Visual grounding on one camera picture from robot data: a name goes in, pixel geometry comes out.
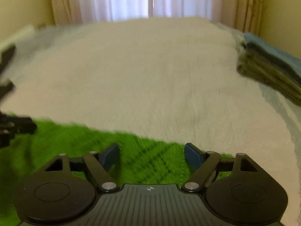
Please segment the grey-green folded garment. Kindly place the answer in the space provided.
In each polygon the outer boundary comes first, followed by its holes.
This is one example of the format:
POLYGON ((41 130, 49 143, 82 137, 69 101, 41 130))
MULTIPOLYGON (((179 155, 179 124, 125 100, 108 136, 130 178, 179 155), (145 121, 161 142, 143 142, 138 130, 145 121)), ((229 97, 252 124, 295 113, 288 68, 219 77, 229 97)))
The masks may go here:
POLYGON ((300 75, 284 57, 254 43, 240 43, 237 72, 265 84, 300 106, 300 75))

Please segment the white and blue bedspread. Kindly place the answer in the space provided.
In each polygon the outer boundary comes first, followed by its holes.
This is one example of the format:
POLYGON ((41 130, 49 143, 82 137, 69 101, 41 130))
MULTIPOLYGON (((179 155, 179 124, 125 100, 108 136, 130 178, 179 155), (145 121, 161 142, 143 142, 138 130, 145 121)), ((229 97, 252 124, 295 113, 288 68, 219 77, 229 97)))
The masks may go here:
POLYGON ((15 34, 4 111, 244 152, 299 193, 300 109, 238 74, 243 35, 202 18, 45 27, 15 34))

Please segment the beige drape curtain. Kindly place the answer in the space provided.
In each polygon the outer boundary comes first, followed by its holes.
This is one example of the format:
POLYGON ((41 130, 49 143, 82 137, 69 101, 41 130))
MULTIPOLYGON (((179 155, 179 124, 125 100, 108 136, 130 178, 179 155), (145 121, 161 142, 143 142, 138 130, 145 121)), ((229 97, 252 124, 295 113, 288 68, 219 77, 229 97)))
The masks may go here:
POLYGON ((221 23, 241 32, 259 34, 263 0, 222 0, 221 23))

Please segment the green knitted sweater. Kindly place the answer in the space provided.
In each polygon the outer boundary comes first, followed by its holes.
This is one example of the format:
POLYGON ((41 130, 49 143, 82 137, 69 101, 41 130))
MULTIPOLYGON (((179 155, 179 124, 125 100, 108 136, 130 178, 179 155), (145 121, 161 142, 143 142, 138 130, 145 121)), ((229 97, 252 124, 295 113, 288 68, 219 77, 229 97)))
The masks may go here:
POLYGON ((120 185, 178 184, 191 175, 184 157, 184 144, 141 138, 129 133, 111 133, 82 125, 37 121, 33 135, 17 135, 1 149, 1 225, 18 225, 13 203, 15 187, 52 158, 65 153, 71 158, 101 152, 113 143, 121 151, 120 164, 110 176, 120 185))

